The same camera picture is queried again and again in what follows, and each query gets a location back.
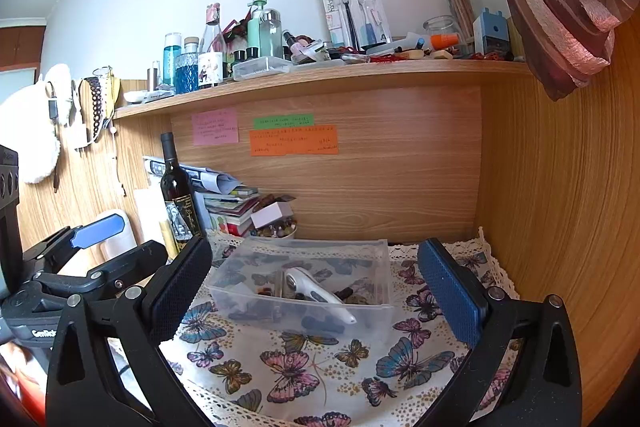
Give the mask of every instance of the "orange sticky note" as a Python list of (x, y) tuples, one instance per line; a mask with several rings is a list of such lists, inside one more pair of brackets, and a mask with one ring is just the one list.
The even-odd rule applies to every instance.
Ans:
[(335, 125), (309, 125), (249, 131), (251, 156), (337, 154)]

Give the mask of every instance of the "clear plastic box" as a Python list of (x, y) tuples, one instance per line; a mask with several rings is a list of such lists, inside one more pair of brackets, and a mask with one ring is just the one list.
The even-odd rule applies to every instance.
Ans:
[(291, 66), (291, 62), (279, 57), (251, 58), (234, 65), (234, 80), (247, 80), (248, 78), (288, 73)]
[[(290, 267), (306, 269), (329, 293), (353, 289), (351, 302), (337, 304), (258, 295), (273, 288)], [(238, 323), (324, 337), (386, 337), (394, 307), (390, 304), (386, 241), (305, 241), (245, 239), (205, 281), (218, 312)]]

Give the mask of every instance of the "white box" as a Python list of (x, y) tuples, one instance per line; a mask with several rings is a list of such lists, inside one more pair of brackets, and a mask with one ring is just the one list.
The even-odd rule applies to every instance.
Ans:
[(289, 216), (293, 216), (293, 210), (291, 210), (290, 204), (285, 201), (277, 201), (254, 212), (251, 215), (251, 220), (254, 222), (254, 227), (260, 229), (273, 223), (273, 221)]

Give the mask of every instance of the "white plastic device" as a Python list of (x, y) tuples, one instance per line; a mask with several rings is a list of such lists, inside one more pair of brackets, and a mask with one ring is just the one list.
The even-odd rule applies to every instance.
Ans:
[[(328, 292), (314, 279), (314, 277), (304, 268), (287, 268), (284, 272), (287, 286), (292, 290), (302, 293), (306, 297), (316, 302), (326, 302), (340, 304), (342, 301), (334, 294)], [(332, 315), (345, 324), (355, 324), (356, 317), (350, 314), (345, 308), (331, 308)]]

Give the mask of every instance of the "blue handle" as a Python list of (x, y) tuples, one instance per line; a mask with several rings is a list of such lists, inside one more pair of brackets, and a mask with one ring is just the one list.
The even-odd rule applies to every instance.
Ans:
[(76, 230), (71, 240), (71, 246), (75, 248), (89, 248), (105, 239), (116, 235), (124, 230), (124, 219), (119, 214), (103, 217), (89, 225)]

